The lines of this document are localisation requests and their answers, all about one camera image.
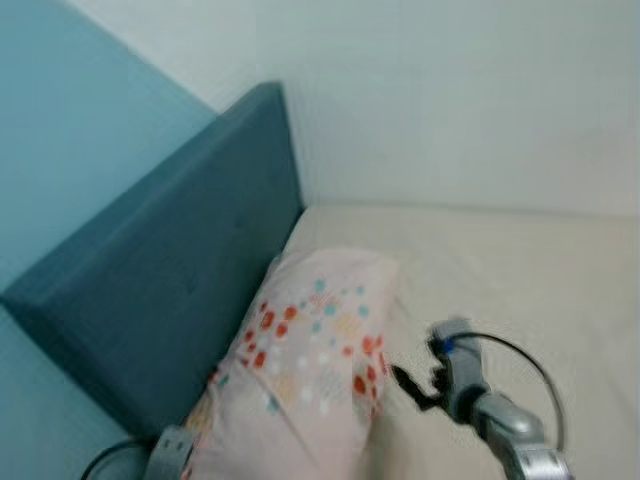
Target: mattress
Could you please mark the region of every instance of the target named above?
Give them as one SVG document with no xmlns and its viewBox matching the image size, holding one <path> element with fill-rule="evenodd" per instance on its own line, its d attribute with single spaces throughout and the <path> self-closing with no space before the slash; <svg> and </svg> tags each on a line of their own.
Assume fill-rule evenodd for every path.
<svg viewBox="0 0 640 480">
<path fill-rule="evenodd" d="M 638 478 L 638 234 L 632 218 L 410 207 L 318 206 L 287 249 L 356 246 L 400 262 L 388 356 L 426 388 L 435 322 L 523 346 L 554 378 L 566 408 L 576 478 Z M 483 343 L 493 388 L 535 412 L 555 442 L 546 390 L 526 361 Z M 362 479 L 498 479 L 501 466 L 469 427 L 425 414 L 393 384 L 363 455 Z"/>
</svg>

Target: upholstered headboard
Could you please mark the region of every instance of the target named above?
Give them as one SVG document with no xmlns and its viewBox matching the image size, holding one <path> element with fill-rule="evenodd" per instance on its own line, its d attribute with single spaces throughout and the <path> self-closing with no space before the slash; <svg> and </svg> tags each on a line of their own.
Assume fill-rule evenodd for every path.
<svg viewBox="0 0 640 480">
<path fill-rule="evenodd" d="M 182 421 L 302 211 L 282 91 L 252 90 L 2 295 L 134 434 Z"/>
</svg>

